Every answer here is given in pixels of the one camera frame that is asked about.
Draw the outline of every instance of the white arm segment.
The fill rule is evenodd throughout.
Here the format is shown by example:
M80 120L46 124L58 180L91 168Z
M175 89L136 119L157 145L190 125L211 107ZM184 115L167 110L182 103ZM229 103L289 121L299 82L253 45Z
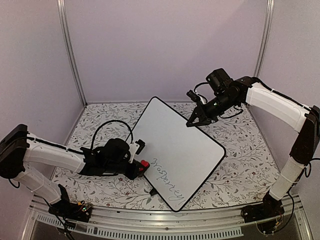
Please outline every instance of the white arm segment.
M41 139L33 134L29 134L28 137ZM69 169L75 173L81 172L85 166L85 156L83 154L70 152L68 151L68 148L65 150L29 139L27 140L27 143L30 144L30 147L27 148L25 152L23 159L24 162L35 162L57 166Z
M23 162L25 171L22 171L13 180L25 185L32 193L43 197L49 204L55 204L61 199L61 190L58 185L47 179L41 172Z
M306 121L305 115L310 113L293 101L269 91L259 82L252 84L252 87L248 89L246 102L281 119L298 133ZM289 157L280 176L270 189L270 196L277 201L281 200L292 185L296 183L304 169L304 164L300 164Z
M259 82L252 84L248 89L245 101L281 119L298 133L305 123L305 114L309 114L308 110L269 91Z
M270 189L270 196L275 200L281 200L289 191L297 178L305 169L305 165L296 162L292 157L289 157L285 166L281 170L280 176Z

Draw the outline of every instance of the wire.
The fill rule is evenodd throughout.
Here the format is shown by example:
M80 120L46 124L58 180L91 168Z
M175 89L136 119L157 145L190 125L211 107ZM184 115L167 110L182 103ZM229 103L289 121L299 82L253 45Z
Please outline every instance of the wire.
M132 133L132 129L131 127L124 121L121 121L121 120L110 120L110 121L106 121L104 122L103 124L101 124L97 130L95 130L94 134L93 134L93 138L92 138L92 142L91 142L91 147L90 147L90 151L92 152L92 150L94 149L94 143L95 143L95 138L96 138L96 135L97 133L99 132L100 129L102 129L105 125L107 124L110 124L110 123L121 123L121 124L124 124L130 131L130 136L131 136L131 143L134 142L134 135Z
M202 86L202 85L206 85L206 84L209 84L209 83L206 82L206 81L198 83L197 85L195 85L193 91L195 92L198 87L200 87L200 86Z
M199 94L198 92L196 92L196 90L197 90L198 87L200 87L200 86L202 86L202 85L206 85L206 84L209 84L209 83L206 82L206 81L200 82L200 83L198 83L197 85L195 85L195 87L194 87L194 89L193 89L193 91L195 92L195 94L197 94L198 96L200 96L200 97L202 97L203 99L205 99L205 103L208 102L208 99L207 99L205 96L203 96L203 95Z
M64 235L69 239L69 240L75 240L75 238L71 235L71 231L67 228L66 223L63 222L60 217L58 217L57 214L55 214L54 210L52 209L52 206L48 203L47 200L43 199L45 201L45 203L48 205L49 209L52 210L53 215L59 220L59 222L62 224L63 228L64 228Z
M233 106L233 108L234 108L235 110L238 110L239 112L237 112L236 114L234 114L234 115L232 115L232 116L219 116L219 117L222 118L222 119L231 119L231 118L233 118L233 117L235 117L235 116L238 116L238 115L240 115L240 114L242 114L242 113L244 112L243 109L238 109L238 108L236 108L235 106Z
M282 229L284 229L288 224L289 224L289 222L290 222L290 220L291 220L291 218L293 217L293 215L294 215L294 211L295 211L295 200L294 200L294 198L291 196L291 194L290 194L290 192L288 191L288 195L289 195L289 197L291 198L291 200L292 200L292 211L291 211L291 215L290 215L290 217L289 217L289 219L288 219L288 221L285 223L285 225L283 226L283 227L281 227L281 228L279 228L279 229L277 229L277 230L275 230L273 233L275 234L275 233L278 233L278 232L280 232Z
M311 159L311 161L314 161L314 160L320 161L320 157L315 157ZM311 169L312 169L311 161L306 165L306 168L304 169L304 175L306 178L310 177L310 174L311 174Z
M275 93L275 94L277 94L277 95L279 95L279 96L281 96L281 97L283 97L283 98L285 98L285 99L287 99L287 100L289 100L289 101L291 101L291 102L294 102L295 104L299 105L300 107L302 107L302 108L304 108L304 109L306 109L306 110L308 110L308 111L311 111L310 108L302 105L300 102L297 102L296 100L292 99L291 97L289 97L289 96L287 96L287 95L284 95L283 93L281 93L281 92L279 92L279 91L273 90L271 87L267 86L263 81L261 81L259 78L257 78L257 77L254 76L253 79L255 79L256 81L258 81L258 83L262 84L262 86L264 86L264 87L265 87L266 89L268 89L269 91L272 91L273 93Z
M9 180L9 183L12 185L12 187L14 187L15 189L20 188L20 182L18 182L18 186L16 186L12 183L11 179L8 179L8 180Z

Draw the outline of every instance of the black joint housing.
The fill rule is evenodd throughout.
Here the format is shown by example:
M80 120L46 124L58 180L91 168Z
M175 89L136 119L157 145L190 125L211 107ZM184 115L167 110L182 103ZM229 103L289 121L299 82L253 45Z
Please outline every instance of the black joint housing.
M27 143L28 127L24 124L16 126L0 142L0 176L14 179L24 172L24 157L29 148Z

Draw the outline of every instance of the whiteboard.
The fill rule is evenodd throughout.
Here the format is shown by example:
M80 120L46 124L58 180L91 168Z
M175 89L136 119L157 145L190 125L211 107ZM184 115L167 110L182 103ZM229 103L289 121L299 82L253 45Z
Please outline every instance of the whiteboard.
M145 148L135 156L150 167L144 176L174 211L180 211L226 155L226 149L153 97L133 128Z

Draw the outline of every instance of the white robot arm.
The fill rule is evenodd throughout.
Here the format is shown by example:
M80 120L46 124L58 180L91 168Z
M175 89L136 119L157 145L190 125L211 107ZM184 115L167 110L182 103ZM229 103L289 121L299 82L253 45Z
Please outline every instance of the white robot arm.
M134 160L135 154L139 154L144 146L142 140L129 145L115 138L109 139L105 146L95 149L82 147L79 151L41 139L29 133L26 125L20 124L0 142L0 176L13 179L43 197L51 206L51 213L88 222L90 205L70 202L66 189L51 182L30 162L69 169L80 175L123 174L133 180L142 176L149 167L144 160Z
M312 161L318 146L320 109L317 106L308 107L296 102L269 88L257 77L244 76L233 80L222 68L214 70L206 77L206 80L207 82L197 86L209 84L216 97L207 102L195 90L190 90L187 93L187 96L196 103L196 107L187 121L187 127L204 126L217 122L217 117L224 114L229 108L247 104L276 116L299 133L287 163L276 182L263 197L262 203L248 205L242 209L245 222L283 214L281 199L299 181L305 167ZM267 230L270 231L266 231L266 233L273 233L275 228L268 226Z

